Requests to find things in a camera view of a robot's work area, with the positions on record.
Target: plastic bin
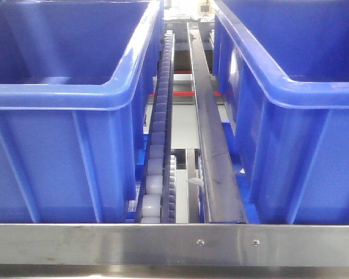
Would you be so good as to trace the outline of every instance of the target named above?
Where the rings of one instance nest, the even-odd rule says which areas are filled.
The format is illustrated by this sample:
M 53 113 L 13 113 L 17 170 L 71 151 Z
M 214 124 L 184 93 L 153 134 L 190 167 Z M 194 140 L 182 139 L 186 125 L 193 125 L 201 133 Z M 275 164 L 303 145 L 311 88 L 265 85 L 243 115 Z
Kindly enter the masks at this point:
M 349 1 L 215 11 L 214 71 L 261 221 L 349 224 Z
M 124 221 L 158 10 L 0 2 L 0 223 Z

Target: conveyor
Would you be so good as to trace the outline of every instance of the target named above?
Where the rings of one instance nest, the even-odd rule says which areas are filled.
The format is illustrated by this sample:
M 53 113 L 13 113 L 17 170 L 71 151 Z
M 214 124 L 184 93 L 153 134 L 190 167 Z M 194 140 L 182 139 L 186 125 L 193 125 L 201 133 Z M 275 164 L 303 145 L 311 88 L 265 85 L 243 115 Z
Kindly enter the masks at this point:
M 173 217 L 175 157 L 168 127 L 174 38 L 169 32 L 151 121 L 152 135 L 155 113 L 166 113 L 159 121 L 167 126 L 162 159 L 153 157 L 164 162 L 162 204 L 147 204 L 145 194 L 158 190 L 148 189 L 147 178 L 161 175 L 149 170 L 147 156 L 135 224 L 0 224 L 0 277 L 349 277 L 349 226 L 247 224 L 197 23 L 188 24 L 188 43 L 201 148 L 199 158 L 194 149 L 186 150 L 186 168 L 190 179 L 198 166 L 203 181 L 200 187 L 189 183 L 190 224 L 174 224 Z M 165 99 L 160 90 L 169 93 L 166 106 L 158 100 Z M 153 215 L 150 206 L 156 206 Z M 137 224 L 159 218 L 161 224 Z

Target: metal channel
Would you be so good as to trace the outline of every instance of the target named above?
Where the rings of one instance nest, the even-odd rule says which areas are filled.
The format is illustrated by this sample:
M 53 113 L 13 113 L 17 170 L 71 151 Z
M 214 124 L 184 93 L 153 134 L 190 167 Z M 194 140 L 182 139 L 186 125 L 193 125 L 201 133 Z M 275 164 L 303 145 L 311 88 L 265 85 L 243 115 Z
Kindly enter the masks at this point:
M 187 23 L 203 161 L 205 221 L 246 223 L 197 23 Z
M 195 149 L 186 149 L 186 172 L 187 180 L 197 177 L 195 168 Z M 187 200 L 188 200 L 188 222 L 200 222 L 199 209 L 199 186 L 188 182 L 187 183 Z
M 0 224 L 0 264 L 349 266 L 349 226 Z

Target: bin rim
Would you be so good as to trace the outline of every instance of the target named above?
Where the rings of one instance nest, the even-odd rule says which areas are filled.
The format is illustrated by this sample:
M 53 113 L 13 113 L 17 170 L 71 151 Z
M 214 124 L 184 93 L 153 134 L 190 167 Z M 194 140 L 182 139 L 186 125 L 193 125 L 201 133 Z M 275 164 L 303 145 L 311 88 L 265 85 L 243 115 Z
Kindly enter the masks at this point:
M 0 110 L 118 110 L 132 101 L 159 12 L 159 2 L 149 0 L 83 0 L 81 2 L 109 2 L 118 5 L 134 2 L 148 4 L 111 78 L 100 85 L 0 84 Z
M 349 109 L 349 82 L 292 80 L 222 0 L 214 0 L 213 8 L 271 103 L 289 109 Z

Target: screw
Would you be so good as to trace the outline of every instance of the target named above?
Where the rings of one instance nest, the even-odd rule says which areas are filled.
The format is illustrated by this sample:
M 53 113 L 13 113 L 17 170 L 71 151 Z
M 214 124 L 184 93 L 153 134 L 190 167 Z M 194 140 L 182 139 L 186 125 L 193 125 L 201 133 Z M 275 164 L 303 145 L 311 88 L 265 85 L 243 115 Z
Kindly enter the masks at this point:
M 258 239 L 254 239 L 252 240 L 252 243 L 251 243 L 253 246 L 258 246 L 260 244 L 260 240 Z
M 205 245 L 205 241 L 203 239 L 198 239 L 197 240 L 197 245 L 204 246 Z

